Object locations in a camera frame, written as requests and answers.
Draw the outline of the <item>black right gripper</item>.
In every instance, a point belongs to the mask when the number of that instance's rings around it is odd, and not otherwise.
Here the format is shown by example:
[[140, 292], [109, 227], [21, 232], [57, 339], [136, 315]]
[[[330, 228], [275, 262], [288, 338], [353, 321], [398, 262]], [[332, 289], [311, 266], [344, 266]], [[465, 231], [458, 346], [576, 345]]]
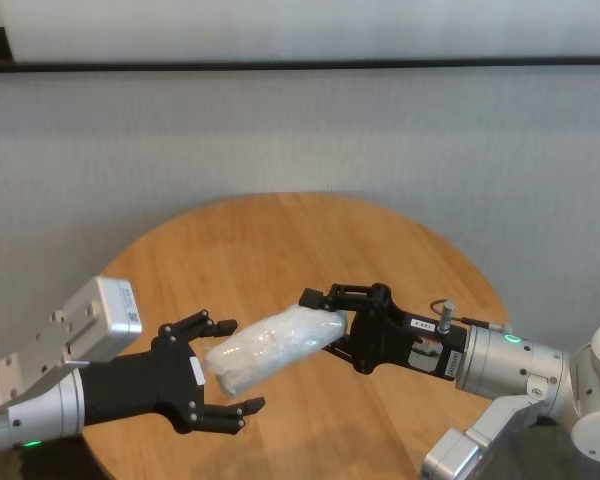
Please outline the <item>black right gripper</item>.
[[315, 310], [355, 312], [349, 335], [322, 350], [362, 374], [392, 364], [448, 381], [456, 378], [467, 330], [451, 324], [441, 332], [437, 320], [398, 307], [384, 284], [333, 284], [326, 293], [306, 288], [298, 304]]

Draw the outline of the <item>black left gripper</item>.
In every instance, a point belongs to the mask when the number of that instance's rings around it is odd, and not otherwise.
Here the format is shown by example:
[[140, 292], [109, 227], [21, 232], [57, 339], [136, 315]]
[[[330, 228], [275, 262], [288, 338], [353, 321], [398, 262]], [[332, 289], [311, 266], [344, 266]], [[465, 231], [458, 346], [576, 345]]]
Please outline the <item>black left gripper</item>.
[[147, 351], [82, 368], [84, 424], [158, 414], [181, 434], [237, 434], [246, 418], [265, 406], [265, 398], [204, 405], [204, 386], [196, 380], [191, 363], [196, 355], [189, 345], [199, 338], [231, 336], [237, 327], [234, 319], [214, 321], [207, 310], [201, 310], [161, 326]]

